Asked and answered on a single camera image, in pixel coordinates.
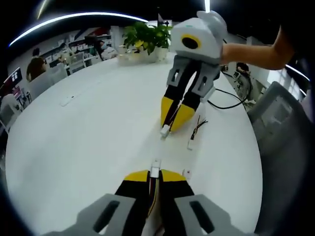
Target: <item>potted plant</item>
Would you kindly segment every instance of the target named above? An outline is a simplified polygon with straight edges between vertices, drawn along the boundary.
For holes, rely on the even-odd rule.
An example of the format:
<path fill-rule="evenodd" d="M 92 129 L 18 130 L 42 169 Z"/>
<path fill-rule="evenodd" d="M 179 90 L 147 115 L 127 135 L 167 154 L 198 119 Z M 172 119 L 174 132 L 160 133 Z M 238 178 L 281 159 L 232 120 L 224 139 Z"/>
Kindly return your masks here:
<path fill-rule="evenodd" d="M 162 54 L 165 55 L 164 52 L 168 51 L 170 29 L 171 27 L 167 26 L 147 26 L 143 22 L 136 22 L 134 25 L 125 28 L 124 45 L 127 48 L 134 46 L 139 53 L 143 53 L 146 61 L 154 62 L 160 54 L 160 50 L 155 50 L 155 48 L 163 48 Z"/>

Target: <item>green leaves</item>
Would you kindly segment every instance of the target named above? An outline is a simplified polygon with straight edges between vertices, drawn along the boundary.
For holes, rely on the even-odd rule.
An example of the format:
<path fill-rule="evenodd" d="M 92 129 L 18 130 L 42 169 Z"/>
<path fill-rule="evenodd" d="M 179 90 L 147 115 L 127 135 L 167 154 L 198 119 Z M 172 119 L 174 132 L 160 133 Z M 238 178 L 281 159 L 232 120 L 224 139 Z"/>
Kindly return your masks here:
<path fill-rule="evenodd" d="M 129 46 L 143 47 L 150 55 L 155 47 L 168 48 L 168 40 L 171 38 L 169 31 L 172 27 L 167 26 L 147 26 L 143 22 L 136 22 L 133 26 L 125 27 L 124 44 Z"/>

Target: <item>forearm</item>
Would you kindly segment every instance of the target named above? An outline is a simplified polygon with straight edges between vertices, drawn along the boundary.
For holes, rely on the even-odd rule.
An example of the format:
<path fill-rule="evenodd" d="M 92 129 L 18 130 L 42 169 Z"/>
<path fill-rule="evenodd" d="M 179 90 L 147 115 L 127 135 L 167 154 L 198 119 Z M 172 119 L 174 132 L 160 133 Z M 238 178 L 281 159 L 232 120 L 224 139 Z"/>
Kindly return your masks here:
<path fill-rule="evenodd" d="M 273 46 L 225 44 L 222 56 L 224 62 L 227 63 L 243 62 L 271 70 L 282 69 L 286 63 Z"/>

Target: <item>black cable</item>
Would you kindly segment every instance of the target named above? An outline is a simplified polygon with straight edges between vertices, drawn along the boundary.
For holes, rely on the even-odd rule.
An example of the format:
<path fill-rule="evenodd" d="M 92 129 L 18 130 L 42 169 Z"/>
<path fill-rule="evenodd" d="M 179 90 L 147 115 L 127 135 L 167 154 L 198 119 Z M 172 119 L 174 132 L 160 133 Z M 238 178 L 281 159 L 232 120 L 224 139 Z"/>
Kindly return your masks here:
<path fill-rule="evenodd" d="M 219 107 L 219 106 L 217 106 L 217 105 L 213 104 L 212 102 L 210 102 L 209 100 L 208 100 L 207 102 L 208 102 L 209 104 L 211 104 L 212 106 L 214 106 L 214 107 L 216 107 L 216 108 L 218 108 L 218 109 L 222 109 L 222 110 L 224 110 L 224 109 L 234 108 L 234 107 L 237 107 L 237 106 L 239 106 L 239 105 L 243 104 L 243 103 L 244 103 L 244 102 L 248 99 L 248 97 L 250 96 L 250 93 L 252 92 L 252 83 L 251 83 L 251 79 L 250 79 L 249 77 L 245 77 L 245 78 L 247 78 L 247 79 L 248 79 L 248 81 L 249 81 L 249 83 L 250 83 L 250 89 L 249 89 L 249 91 L 248 91 L 248 94 L 247 94 L 247 95 L 246 95 L 246 97 L 244 98 L 244 100 L 241 100 L 240 98 L 236 97 L 235 95 L 233 95 L 233 94 L 231 94 L 231 93 L 229 93 L 229 92 L 226 92 L 226 91 L 223 91 L 223 90 L 221 90 L 221 89 L 217 89 L 217 88 L 216 88 L 216 90 L 218 90 L 218 91 L 220 91 L 220 92 L 224 92 L 224 93 L 227 93 L 227 94 L 230 94 L 230 95 L 232 95 L 232 96 L 236 97 L 237 99 L 239 99 L 239 100 L 240 100 L 240 102 L 239 102 L 239 103 L 237 103 L 237 104 L 235 104 L 235 105 L 233 105 L 233 106 L 230 106 L 230 107 Z"/>

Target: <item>ceiling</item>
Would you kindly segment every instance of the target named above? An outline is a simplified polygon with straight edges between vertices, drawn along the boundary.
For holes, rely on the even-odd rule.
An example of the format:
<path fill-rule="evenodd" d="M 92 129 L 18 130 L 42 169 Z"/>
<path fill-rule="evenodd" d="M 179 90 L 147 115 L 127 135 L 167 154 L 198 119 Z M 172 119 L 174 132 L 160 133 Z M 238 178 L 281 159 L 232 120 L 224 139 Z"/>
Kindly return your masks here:
<path fill-rule="evenodd" d="M 267 4 L 255 5 L 252 0 L 210 0 L 210 2 L 211 10 L 218 12 L 225 19 L 230 33 L 244 37 L 254 36 L 265 44 L 274 42 L 279 24 L 267 10 Z M 15 1 L 6 4 L 9 5 L 8 9 L 14 9 L 14 20 L 2 15 L 2 22 L 6 24 L 3 24 L 5 32 L 1 34 L 1 49 L 5 54 L 6 64 L 30 47 L 61 33 L 90 27 L 126 26 L 134 21 L 112 16 L 71 18 L 43 27 L 8 48 L 8 44 L 25 30 L 58 16 L 98 11 L 157 20 L 159 12 L 162 18 L 179 22 L 195 17 L 198 10 L 205 9 L 204 0 L 26 0 L 19 1 L 19 7 L 16 7 Z M 4 78 L 7 75 L 6 64 L 1 65 L 1 76 Z"/>

